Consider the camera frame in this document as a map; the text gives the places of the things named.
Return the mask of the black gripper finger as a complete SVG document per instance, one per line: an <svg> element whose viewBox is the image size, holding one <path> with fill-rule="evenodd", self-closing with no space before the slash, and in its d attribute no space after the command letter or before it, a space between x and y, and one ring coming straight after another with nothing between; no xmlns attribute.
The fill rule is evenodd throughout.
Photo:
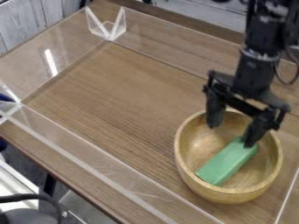
<svg viewBox="0 0 299 224"><path fill-rule="evenodd" d="M207 125L211 128L217 128L223 124L225 112L227 106L223 103L221 96L213 89L210 88L206 89L206 96L207 96L207 102L206 102Z"/></svg>
<svg viewBox="0 0 299 224"><path fill-rule="evenodd" d="M242 137L245 147L251 148L265 134L275 127L277 119L273 113L263 112L261 115L255 116Z"/></svg>

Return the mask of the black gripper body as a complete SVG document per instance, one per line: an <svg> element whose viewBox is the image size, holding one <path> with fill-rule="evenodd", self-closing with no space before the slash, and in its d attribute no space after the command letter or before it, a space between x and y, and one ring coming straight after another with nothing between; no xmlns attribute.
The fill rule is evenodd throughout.
<svg viewBox="0 0 299 224"><path fill-rule="evenodd" d="M271 90L271 83L277 75L277 66L282 53L258 52L253 49L241 51L238 69L234 75L210 70L208 81L203 86L213 89L226 106L254 118L263 112L275 115L275 128L279 130L291 106Z"/></svg>

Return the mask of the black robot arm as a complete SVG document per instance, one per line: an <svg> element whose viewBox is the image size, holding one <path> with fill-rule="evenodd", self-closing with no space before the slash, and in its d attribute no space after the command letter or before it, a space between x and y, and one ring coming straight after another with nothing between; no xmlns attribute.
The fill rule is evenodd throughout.
<svg viewBox="0 0 299 224"><path fill-rule="evenodd" d="M210 127L222 125L229 107L253 117L242 136L246 147L281 128L291 111L290 104L271 91L271 84L279 78L282 55L290 54L298 44L299 0L247 0L246 39L237 72L208 71L203 86Z"/></svg>

